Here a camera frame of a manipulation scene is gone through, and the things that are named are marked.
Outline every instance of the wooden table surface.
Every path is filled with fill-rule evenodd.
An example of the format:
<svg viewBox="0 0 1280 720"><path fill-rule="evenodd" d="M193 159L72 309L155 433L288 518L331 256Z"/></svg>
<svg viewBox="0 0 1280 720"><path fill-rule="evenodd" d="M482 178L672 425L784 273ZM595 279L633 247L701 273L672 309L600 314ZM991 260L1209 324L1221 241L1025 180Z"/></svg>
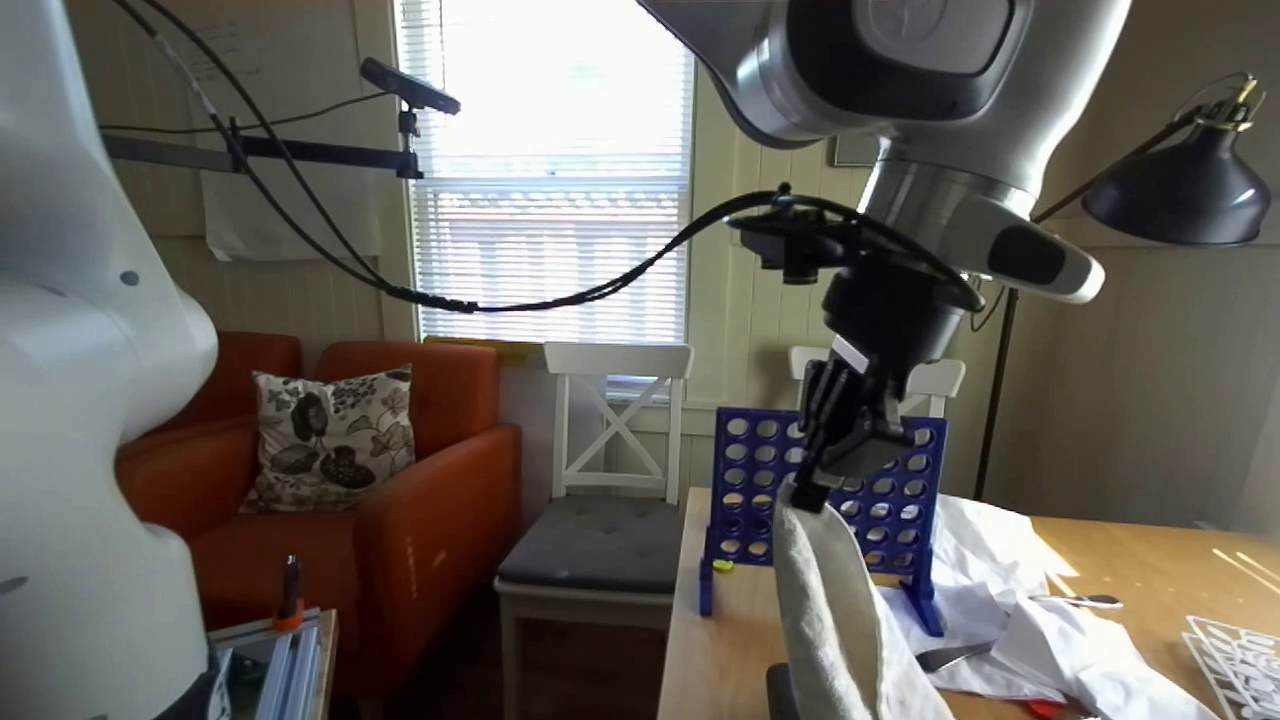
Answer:
<svg viewBox="0 0 1280 720"><path fill-rule="evenodd" d="M764 671L784 666L773 567L715 578L715 614L696 614L696 567L708 530L708 488L688 492L679 579L661 686L661 720L767 720ZM1143 661L1221 708L1184 649L1184 615L1213 615L1280 636L1280 579L1247 572L1235 553L1280 578L1280 549L1235 532L1034 520L1034 532L1081 572L1070 592L1115 592L1120 620ZM947 695L956 716L1015 716L1015 706Z"/></svg>

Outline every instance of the window blinds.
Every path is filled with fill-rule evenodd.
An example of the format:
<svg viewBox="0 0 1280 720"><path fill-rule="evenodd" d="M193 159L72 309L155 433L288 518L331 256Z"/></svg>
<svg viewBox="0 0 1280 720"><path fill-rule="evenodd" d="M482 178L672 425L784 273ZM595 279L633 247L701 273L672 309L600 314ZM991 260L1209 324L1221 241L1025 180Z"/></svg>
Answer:
<svg viewBox="0 0 1280 720"><path fill-rule="evenodd" d="M612 279L684 226L693 59L633 0L401 0L401 67L460 96L423 116L416 286L524 305ZM612 301L419 314L430 336L684 339L684 253Z"/></svg>

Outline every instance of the orange armchair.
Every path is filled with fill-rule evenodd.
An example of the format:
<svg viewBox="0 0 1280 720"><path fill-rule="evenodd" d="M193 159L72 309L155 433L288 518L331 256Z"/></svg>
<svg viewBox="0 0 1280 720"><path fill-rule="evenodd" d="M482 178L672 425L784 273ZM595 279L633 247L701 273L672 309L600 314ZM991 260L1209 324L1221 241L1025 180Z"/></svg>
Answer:
<svg viewBox="0 0 1280 720"><path fill-rule="evenodd" d="M331 345L314 381L411 369L416 463L357 512L240 512L254 481L254 420L174 429L119 453L129 506L193 549L203 625L281 603L301 558L303 600L340 614L335 691L382 699L451 614L487 585L518 530L518 435L500 420L500 362L482 345Z"/></svg>

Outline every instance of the gray seat cushion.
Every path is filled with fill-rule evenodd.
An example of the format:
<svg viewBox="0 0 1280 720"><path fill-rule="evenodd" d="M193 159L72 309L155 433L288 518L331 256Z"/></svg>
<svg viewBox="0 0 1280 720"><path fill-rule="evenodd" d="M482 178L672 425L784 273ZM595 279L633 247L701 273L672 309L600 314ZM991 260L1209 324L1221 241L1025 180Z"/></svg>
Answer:
<svg viewBox="0 0 1280 720"><path fill-rule="evenodd" d="M495 567L502 585L672 592L679 508L629 497L563 497Z"/></svg>

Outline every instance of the white robot link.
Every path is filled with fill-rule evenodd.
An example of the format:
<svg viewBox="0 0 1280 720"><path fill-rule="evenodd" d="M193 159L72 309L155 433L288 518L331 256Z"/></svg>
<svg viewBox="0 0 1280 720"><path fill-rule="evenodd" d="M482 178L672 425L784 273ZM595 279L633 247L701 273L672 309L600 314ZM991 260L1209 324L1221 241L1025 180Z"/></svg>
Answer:
<svg viewBox="0 0 1280 720"><path fill-rule="evenodd" d="M1025 226L1127 0L644 0L764 144L884 136L863 237L828 293L814 473L894 453L887 397L970 305L959 273L1087 301L1101 270ZM112 455L210 369L105 156L63 0L0 3L0 636L3 716L162 716L208 677L188 553L145 530ZM824 212L745 220L818 237Z"/></svg>

